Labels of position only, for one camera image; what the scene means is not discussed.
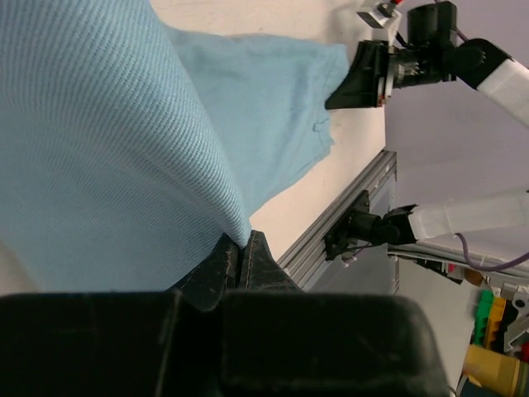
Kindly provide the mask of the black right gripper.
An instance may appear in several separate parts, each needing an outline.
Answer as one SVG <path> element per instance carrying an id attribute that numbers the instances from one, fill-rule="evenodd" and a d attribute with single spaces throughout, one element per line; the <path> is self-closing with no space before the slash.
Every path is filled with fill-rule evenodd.
<path id="1" fill-rule="evenodd" d="M 385 41 L 361 41 L 350 74 L 325 101 L 326 110 L 378 108 L 395 89 L 451 82 L 445 50 L 435 42 L 388 48 Z"/>

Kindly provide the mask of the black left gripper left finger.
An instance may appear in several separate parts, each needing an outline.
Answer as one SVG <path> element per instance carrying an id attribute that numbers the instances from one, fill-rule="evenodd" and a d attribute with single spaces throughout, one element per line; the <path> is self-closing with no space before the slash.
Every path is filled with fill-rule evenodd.
<path id="1" fill-rule="evenodd" d="M 218 396 L 218 305 L 238 247 L 163 292 L 13 294 L 1 300 L 4 396 Z"/>

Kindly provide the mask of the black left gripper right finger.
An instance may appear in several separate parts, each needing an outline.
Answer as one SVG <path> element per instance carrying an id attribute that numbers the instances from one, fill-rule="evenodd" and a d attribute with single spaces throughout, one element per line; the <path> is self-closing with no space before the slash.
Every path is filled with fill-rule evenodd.
<path id="1" fill-rule="evenodd" d="M 226 396 L 447 396 L 436 339 L 412 300 L 305 293 L 252 232 L 221 303 Z"/>

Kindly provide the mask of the light blue trousers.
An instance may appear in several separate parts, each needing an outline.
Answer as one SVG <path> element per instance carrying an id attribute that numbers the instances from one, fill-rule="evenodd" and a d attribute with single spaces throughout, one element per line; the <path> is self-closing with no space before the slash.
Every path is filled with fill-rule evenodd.
<path id="1" fill-rule="evenodd" d="M 164 290 L 329 154 L 343 45 L 1 4 L 1 243 L 25 289 Z"/>

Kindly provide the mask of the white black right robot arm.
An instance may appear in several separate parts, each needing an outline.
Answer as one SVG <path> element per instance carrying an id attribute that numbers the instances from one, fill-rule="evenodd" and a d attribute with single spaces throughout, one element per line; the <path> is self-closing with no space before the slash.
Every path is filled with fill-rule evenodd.
<path id="1" fill-rule="evenodd" d="M 484 95 L 522 125 L 528 124 L 528 69 L 507 52 L 482 39 L 465 39 L 457 29 L 457 7 L 435 1 L 407 14 L 407 38 L 398 27 L 398 1 L 366 1 L 358 16 L 373 31 L 371 40 L 358 44 L 345 79 L 326 100 L 328 110 L 379 108 L 395 89 L 456 81 Z M 416 204 L 395 208 L 380 217 L 363 210 L 338 223 L 338 238 L 374 246 L 401 246 L 444 235 L 457 236 L 466 264 L 485 271 L 469 256 L 466 232 L 528 224 L 528 191 L 511 189 L 482 198 L 449 203 Z"/>

